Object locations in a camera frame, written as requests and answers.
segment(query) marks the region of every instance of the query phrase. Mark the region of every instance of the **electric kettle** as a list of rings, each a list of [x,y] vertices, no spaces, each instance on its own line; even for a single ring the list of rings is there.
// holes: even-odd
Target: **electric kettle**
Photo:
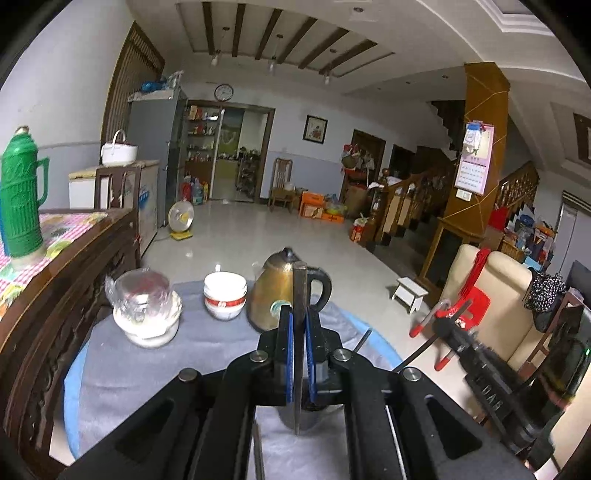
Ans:
[[[259,330],[273,330],[279,326],[279,313],[282,305],[293,302],[293,264],[301,259],[290,247],[272,254],[255,281],[250,301],[246,302],[248,319]],[[317,267],[308,266],[308,298],[313,280],[322,283],[322,294],[318,302],[310,305],[317,312],[329,301],[332,282],[328,274]]]

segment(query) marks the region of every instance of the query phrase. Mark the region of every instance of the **stacked bowls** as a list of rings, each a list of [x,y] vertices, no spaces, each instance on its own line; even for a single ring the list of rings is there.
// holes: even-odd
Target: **stacked bowls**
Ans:
[[[205,306],[217,320],[232,320],[246,303],[246,279],[237,273],[214,272],[205,277]]]

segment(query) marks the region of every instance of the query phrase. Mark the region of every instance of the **wooden pillar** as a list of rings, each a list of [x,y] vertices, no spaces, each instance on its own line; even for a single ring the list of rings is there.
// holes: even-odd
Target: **wooden pillar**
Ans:
[[[457,252],[456,244],[457,247],[464,243],[477,244],[483,238],[495,205],[505,161],[509,81],[493,62],[466,64],[465,72],[464,123],[478,120],[494,125],[491,163],[483,195],[473,193],[471,200],[467,202],[456,197],[457,188],[451,189],[443,216],[439,218],[437,233],[418,278],[419,282],[432,292],[441,291],[443,277],[434,271],[437,268],[431,268],[431,264],[441,263],[440,270],[448,271],[455,256],[454,249]],[[442,238],[445,239],[445,245],[440,245]]]

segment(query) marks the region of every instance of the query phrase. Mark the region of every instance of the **white stool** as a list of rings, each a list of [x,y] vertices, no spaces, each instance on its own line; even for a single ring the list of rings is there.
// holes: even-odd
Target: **white stool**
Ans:
[[[411,315],[421,308],[423,297],[428,293],[422,286],[412,281],[408,277],[398,279],[398,287],[392,295],[392,300],[398,297],[410,307],[408,314]]]

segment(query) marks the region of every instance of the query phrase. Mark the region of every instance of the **black bag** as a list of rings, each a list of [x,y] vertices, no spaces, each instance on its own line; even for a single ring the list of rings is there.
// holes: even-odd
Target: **black bag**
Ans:
[[[525,294],[524,307],[533,312],[535,328],[545,332],[562,302],[566,284],[560,274],[547,275],[531,268],[530,271],[532,279]]]
[[[559,294],[554,300],[550,310],[543,313],[534,313],[534,325],[538,332],[546,333],[546,330],[548,330],[550,323],[552,323],[552,319],[554,318],[554,315],[556,315],[563,298],[564,293]]]

